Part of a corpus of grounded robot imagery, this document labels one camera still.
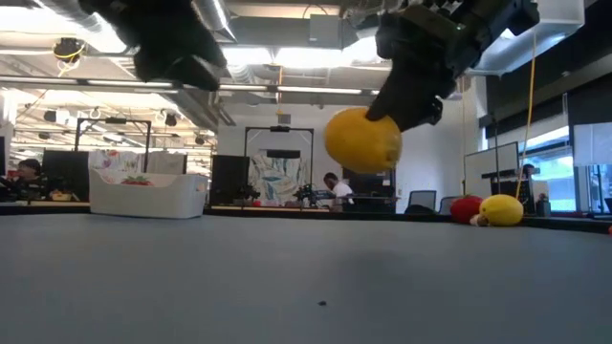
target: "white bin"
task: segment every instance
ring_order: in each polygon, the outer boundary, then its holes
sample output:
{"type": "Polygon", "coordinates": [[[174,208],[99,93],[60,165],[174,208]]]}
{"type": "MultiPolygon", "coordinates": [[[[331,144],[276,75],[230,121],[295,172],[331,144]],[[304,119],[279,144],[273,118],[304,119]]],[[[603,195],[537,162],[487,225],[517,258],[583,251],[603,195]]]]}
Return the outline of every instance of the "white bin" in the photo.
{"type": "Polygon", "coordinates": [[[208,179],[196,175],[158,175],[91,169],[92,213],[147,218],[189,219],[202,216],[208,179]],[[146,178],[152,185],[122,184],[146,178]]]}

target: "red plush toy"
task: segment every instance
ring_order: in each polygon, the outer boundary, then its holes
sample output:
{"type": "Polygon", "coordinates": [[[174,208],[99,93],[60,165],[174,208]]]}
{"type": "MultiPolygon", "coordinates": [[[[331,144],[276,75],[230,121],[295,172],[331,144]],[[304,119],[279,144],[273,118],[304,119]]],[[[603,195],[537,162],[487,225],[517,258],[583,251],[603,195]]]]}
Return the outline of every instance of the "red plush toy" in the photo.
{"type": "Polygon", "coordinates": [[[459,224],[469,225],[472,217],[480,213],[482,199],[476,196],[466,196],[458,199],[450,206],[452,220],[459,224]]]}

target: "gray table surface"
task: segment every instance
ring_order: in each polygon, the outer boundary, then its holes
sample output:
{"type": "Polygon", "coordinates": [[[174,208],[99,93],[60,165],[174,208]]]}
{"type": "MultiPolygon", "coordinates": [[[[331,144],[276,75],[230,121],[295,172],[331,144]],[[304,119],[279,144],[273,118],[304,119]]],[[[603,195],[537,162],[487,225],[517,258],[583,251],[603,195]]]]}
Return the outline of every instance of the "gray table surface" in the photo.
{"type": "Polygon", "coordinates": [[[612,342],[604,235],[225,217],[0,221],[0,343],[612,342]]]}

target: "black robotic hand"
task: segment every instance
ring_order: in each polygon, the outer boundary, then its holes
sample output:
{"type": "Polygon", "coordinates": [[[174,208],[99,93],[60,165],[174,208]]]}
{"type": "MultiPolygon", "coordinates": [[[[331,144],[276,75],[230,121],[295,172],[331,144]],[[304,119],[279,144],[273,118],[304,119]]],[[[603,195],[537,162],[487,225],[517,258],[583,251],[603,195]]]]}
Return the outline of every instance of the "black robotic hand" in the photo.
{"type": "Polygon", "coordinates": [[[436,124],[440,99],[454,92],[455,79],[475,66],[502,32],[519,35],[539,22],[532,0],[463,0],[448,11],[454,2],[424,1],[381,16],[377,53],[393,67],[368,119],[390,116],[401,131],[436,124]]]}
{"type": "Polygon", "coordinates": [[[219,88],[215,69],[227,61],[191,0],[78,0],[116,27],[134,56],[138,78],[165,78],[204,90],[219,88]]]}

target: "lemon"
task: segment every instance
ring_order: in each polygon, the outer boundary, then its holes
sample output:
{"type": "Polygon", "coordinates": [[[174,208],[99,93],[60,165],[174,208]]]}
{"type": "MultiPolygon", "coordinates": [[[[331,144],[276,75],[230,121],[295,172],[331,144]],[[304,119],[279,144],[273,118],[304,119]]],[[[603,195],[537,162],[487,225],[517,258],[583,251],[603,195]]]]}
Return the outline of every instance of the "lemon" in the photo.
{"type": "Polygon", "coordinates": [[[395,167],[402,154],[402,133],[390,117],[371,121],[367,108],[338,112],[325,128],[327,153],[357,173],[379,173],[395,167]]]}
{"type": "Polygon", "coordinates": [[[523,204],[508,195],[490,196],[480,205],[480,215],[492,226],[516,226],[523,219],[523,204]]]}

